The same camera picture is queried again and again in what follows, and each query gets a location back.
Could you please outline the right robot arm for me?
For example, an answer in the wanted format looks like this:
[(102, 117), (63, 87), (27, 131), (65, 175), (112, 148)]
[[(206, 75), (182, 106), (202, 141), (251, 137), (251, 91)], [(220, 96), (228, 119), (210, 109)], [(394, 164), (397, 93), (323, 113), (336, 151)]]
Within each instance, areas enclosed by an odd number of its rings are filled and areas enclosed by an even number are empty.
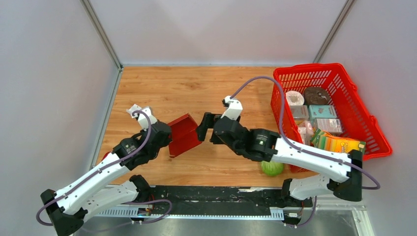
[(331, 152), (293, 141), (277, 132), (247, 129), (239, 119), (205, 113), (196, 128), (199, 141), (212, 129), (210, 142), (226, 145), (236, 155), (255, 162), (278, 162), (317, 173), (315, 177), (290, 178), (284, 181), (280, 199), (287, 206), (310, 197), (333, 194), (350, 201), (362, 199), (362, 152)]

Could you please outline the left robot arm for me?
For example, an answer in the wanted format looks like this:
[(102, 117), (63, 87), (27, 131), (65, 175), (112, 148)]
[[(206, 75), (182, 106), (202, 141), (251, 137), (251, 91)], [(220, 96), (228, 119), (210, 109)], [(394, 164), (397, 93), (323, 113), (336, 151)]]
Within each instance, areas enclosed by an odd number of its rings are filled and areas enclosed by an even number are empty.
[(146, 203), (150, 190), (140, 175), (120, 187), (104, 190), (110, 182), (155, 159), (161, 148), (172, 140), (171, 127), (156, 121), (149, 128), (118, 145), (93, 169), (68, 186), (46, 189), (40, 195), (50, 223), (57, 235), (69, 236), (77, 232), (85, 222), (99, 212), (125, 202)]

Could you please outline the red paper box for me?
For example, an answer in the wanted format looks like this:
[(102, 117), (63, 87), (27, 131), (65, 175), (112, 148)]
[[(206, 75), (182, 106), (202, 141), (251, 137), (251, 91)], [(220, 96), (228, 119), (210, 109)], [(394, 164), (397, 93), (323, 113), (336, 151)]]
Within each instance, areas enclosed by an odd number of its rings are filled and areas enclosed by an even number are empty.
[(175, 158), (200, 145), (196, 129), (198, 127), (190, 114), (185, 114), (170, 123), (172, 141), (169, 143), (169, 155)]

